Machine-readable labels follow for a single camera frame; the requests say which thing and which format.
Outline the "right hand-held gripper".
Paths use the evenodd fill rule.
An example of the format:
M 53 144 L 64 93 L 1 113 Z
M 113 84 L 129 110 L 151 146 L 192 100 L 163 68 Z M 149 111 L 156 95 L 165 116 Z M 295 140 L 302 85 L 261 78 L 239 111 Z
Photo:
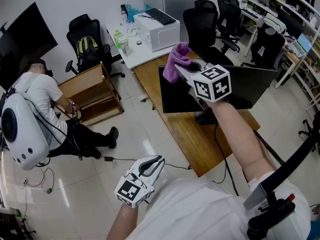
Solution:
M 193 73 L 177 63 L 174 66 L 178 75 L 193 87 L 199 101 L 215 103 L 232 93 L 230 72 L 224 67 L 201 59 L 192 59 L 191 64 L 209 68 Z

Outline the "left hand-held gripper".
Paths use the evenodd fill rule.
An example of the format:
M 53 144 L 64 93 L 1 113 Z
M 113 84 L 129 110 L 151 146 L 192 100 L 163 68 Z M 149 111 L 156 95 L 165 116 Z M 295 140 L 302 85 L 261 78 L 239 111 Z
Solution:
M 114 190 L 115 197 L 125 205 L 136 208 L 154 192 L 154 183 L 165 166 L 161 155 L 151 155 L 134 162 Z M 148 179 L 136 174 L 149 174 Z

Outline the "purple cloth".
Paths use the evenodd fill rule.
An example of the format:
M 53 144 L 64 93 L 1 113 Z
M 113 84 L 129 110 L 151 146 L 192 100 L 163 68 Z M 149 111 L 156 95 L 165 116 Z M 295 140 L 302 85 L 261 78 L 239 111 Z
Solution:
M 189 44 L 187 42 L 180 42 L 172 48 L 162 73 L 162 76 L 167 81 L 173 84 L 179 80 L 180 75 L 178 74 L 175 64 L 179 64 L 183 67 L 189 67 L 191 59 L 187 57 L 187 54 L 191 51 L 192 50 L 189 48 Z

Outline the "black monitor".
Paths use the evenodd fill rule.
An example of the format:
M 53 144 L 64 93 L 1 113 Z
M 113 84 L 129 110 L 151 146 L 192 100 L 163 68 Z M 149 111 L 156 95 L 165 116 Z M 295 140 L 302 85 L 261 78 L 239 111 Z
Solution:
M 193 87 L 181 77 L 175 83 L 170 83 L 163 77 L 165 67 L 159 66 L 159 81 L 163 113 L 194 114 L 197 124 L 215 125 L 218 121 L 206 103 L 195 97 Z M 225 100 L 237 110 L 251 109 L 262 94 L 270 86 L 277 71 L 263 68 L 227 66 L 231 79 L 231 94 Z

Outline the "person's right forearm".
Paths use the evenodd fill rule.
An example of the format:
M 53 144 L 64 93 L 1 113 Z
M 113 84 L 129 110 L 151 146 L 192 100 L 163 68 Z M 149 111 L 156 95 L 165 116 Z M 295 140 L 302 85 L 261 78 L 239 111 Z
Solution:
M 253 191 L 277 169 L 268 150 L 231 104 L 221 100 L 207 104 L 212 109 L 233 155 L 240 164 L 250 190 Z

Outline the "person's left forearm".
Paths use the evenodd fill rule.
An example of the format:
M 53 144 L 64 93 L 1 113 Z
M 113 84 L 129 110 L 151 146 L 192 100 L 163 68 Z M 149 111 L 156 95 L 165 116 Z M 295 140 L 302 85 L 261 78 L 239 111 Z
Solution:
M 123 204 L 119 209 L 106 240 L 126 240 L 137 227 L 138 211 L 138 207 L 132 208 Z

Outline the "white box appliance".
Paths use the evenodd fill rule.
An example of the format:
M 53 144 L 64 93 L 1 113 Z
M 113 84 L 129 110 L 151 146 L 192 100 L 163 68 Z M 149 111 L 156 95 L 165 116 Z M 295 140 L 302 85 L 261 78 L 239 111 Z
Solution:
M 152 52 L 171 47 L 180 42 L 180 21 L 163 25 L 146 13 L 133 16 L 137 35 Z

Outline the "black office chair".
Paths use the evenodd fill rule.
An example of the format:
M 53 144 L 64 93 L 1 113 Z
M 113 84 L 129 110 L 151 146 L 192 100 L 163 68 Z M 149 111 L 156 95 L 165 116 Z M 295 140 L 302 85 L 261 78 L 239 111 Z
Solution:
M 94 66 L 91 65 L 87 68 L 81 68 L 81 67 L 78 67 L 78 57 L 77 57 L 76 45 L 80 39 L 82 39 L 83 37 L 86 37 L 86 36 L 91 36 L 94 39 L 94 41 L 97 43 L 99 60 L 98 60 L 98 62 L 96 62 L 94 64 Z M 75 69 L 73 67 L 73 61 L 70 60 L 65 67 L 65 71 L 67 73 L 73 72 L 75 75 L 78 75 L 78 74 L 83 73 L 84 71 L 89 70 L 99 64 L 102 64 L 111 78 L 118 77 L 118 76 L 120 76 L 122 78 L 126 77 L 126 75 L 122 72 L 111 73 L 112 64 L 114 62 L 118 61 L 119 59 L 121 59 L 122 57 L 121 56 L 112 57 L 110 45 L 102 43 L 101 26 L 100 26 L 99 20 L 90 19 L 90 17 L 87 14 L 83 14 L 83 15 L 76 17 L 75 19 L 73 19 L 69 23 L 69 31 L 66 34 L 66 38 L 69 41 L 69 43 L 71 44 L 71 46 L 76 54 L 76 57 L 77 57 L 77 63 L 76 63 L 77 69 Z
M 214 47 L 218 11 L 210 0 L 195 0 L 194 8 L 183 12 L 183 21 L 188 34 L 188 47 L 206 63 L 233 66 L 225 52 Z
M 313 118 L 312 126 L 310 126 L 307 119 L 302 121 L 303 125 L 306 126 L 307 131 L 300 130 L 298 132 L 299 135 L 304 134 L 306 136 L 316 136 L 317 141 L 316 144 L 311 149 L 314 152 L 317 149 L 317 152 L 320 156 L 320 111 L 318 111 Z
M 257 27 L 257 36 L 250 47 L 251 63 L 243 62 L 240 66 L 277 71 L 282 57 L 287 52 L 285 38 L 274 28 L 263 23 Z
M 234 52 L 240 52 L 240 47 L 237 45 L 240 40 L 241 32 L 241 14 L 240 4 L 237 0 L 217 0 L 219 8 L 219 17 L 217 20 L 217 30 L 220 36 L 217 37 L 223 43 L 221 51 L 223 54 L 228 49 Z

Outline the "person's white shirt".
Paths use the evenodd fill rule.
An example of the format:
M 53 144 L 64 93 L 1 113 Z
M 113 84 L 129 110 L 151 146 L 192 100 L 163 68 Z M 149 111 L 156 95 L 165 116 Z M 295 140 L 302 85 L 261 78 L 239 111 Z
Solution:
M 278 199 L 290 194 L 295 195 L 294 212 L 269 229 L 263 240 L 307 240 L 311 231 L 307 199 L 289 181 L 275 191 Z M 248 222 L 258 210 L 247 211 L 244 201 L 209 180 L 170 180 L 127 240 L 249 240 Z

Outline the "black keyboard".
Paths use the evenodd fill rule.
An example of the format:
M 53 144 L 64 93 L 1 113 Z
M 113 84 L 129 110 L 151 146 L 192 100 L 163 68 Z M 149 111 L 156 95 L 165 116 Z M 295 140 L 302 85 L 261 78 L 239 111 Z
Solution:
M 157 22 L 161 23 L 164 26 L 173 24 L 176 22 L 176 20 L 173 17 L 169 16 L 168 14 L 162 12 L 157 8 L 148 9 L 145 11 L 145 13 L 149 17 L 153 18 L 154 20 L 156 20 Z

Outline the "clear jar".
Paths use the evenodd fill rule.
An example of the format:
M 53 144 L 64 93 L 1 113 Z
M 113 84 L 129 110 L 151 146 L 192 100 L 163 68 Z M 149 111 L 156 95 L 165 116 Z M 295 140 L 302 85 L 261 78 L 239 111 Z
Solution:
M 131 54 L 131 49 L 129 46 L 129 40 L 125 36 L 121 36 L 118 38 L 118 42 L 120 44 L 121 50 L 125 56 L 129 56 Z

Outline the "light grey keyboard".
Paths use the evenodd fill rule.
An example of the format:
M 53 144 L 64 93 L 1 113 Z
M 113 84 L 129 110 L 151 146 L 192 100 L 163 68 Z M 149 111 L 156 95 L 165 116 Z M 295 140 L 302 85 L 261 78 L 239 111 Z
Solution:
M 246 8 L 242 8 L 241 9 L 241 13 L 244 14 L 245 16 L 251 18 L 251 19 L 254 19 L 254 20 L 257 20 L 257 19 L 259 19 L 261 17 L 260 14 L 252 12 L 252 11 L 246 9 Z

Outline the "green bottle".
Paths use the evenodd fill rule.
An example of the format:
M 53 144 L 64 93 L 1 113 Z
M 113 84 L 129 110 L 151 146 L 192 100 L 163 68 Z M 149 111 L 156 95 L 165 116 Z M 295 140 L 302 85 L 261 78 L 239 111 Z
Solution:
M 119 38 L 122 36 L 123 36 L 123 34 L 118 29 L 116 29 L 114 32 L 113 38 L 114 38 L 114 42 L 115 42 L 117 49 L 121 49 L 121 44 L 119 43 Z

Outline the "teal plastic bag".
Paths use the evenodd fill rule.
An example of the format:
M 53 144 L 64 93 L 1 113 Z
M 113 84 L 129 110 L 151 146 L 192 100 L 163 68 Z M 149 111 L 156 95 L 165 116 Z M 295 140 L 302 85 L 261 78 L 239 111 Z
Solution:
M 133 7 L 131 4 L 126 4 L 125 7 L 127 9 L 128 21 L 131 23 L 134 22 L 134 15 L 141 14 L 141 13 L 151 9 L 151 7 L 147 4 L 145 5 L 144 9 L 137 9 L 137 8 Z

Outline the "wooden shelf unit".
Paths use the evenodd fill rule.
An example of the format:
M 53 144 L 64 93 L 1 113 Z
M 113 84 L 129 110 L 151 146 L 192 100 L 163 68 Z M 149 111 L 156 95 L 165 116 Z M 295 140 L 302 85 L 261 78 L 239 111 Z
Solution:
M 89 126 L 124 112 L 121 96 L 102 63 L 61 83 L 63 94 L 79 107 L 80 123 Z

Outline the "green black backpack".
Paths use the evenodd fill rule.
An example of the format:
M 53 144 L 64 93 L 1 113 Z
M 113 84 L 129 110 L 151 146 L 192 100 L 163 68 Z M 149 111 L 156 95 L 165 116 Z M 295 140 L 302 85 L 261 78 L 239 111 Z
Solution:
M 76 44 L 76 53 L 79 68 L 94 66 L 99 60 L 99 47 L 91 36 L 85 36 Z

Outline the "open laptop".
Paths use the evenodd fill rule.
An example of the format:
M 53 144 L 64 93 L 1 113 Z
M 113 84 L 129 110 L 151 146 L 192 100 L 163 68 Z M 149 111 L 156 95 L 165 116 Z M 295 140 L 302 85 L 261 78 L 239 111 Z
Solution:
M 297 40 L 294 40 L 289 44 L 289 47 L 298 58 L 301 58 L 310 51 L 312 43 L 304 34 L 301 34 Z

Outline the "white shelving unit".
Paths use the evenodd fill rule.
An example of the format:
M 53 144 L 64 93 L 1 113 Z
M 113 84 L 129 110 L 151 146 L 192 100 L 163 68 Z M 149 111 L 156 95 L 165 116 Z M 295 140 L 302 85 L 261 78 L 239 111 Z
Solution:
M 283 68 L 275 87 L 279 88 L 289 77 L 297 77 L 311 99 L 309 107 L 320 111 L 320 11 L 314 8 L 314 0 L 242 0 L 240 8 L 255 12 L 260 18 L 270 13 L 286 25 L 286 53 L 282 58 L 288 59 L 289 65 Z M 298 58 L 290 43 L 301 34 L 311 42 L 312 48 Z

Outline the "black floor equipment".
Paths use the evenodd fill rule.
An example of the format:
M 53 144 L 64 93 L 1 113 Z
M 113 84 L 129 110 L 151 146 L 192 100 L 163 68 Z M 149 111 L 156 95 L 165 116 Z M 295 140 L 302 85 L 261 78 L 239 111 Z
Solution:
M 27 220 L 20 217 L 18 209 L 0 207 L 0 240 L 35 240 L 37 231 L 28 229 Z

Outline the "black shoulder mount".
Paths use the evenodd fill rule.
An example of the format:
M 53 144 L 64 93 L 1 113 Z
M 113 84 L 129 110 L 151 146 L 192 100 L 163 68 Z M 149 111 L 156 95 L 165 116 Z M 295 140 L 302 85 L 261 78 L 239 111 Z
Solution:
M 286 199 L 276 199 L 274 192 L 266 198 L 267 206 L 259 207 L 262 214 L 252 217 L 248 221 L 247 235 L 250 240 L 262 240 L 267 236 L 269 229 L 286 219 L 295 211 L 293 203 L 295 195 L 291 193 Z

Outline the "large black wall screen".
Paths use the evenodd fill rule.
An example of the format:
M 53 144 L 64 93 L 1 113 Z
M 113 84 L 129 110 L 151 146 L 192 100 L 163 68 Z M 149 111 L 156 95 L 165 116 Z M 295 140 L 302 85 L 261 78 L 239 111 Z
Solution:
M 0 87 L 9 90 L 30 64 L 58 45 L 32 3 L 0 37 Z

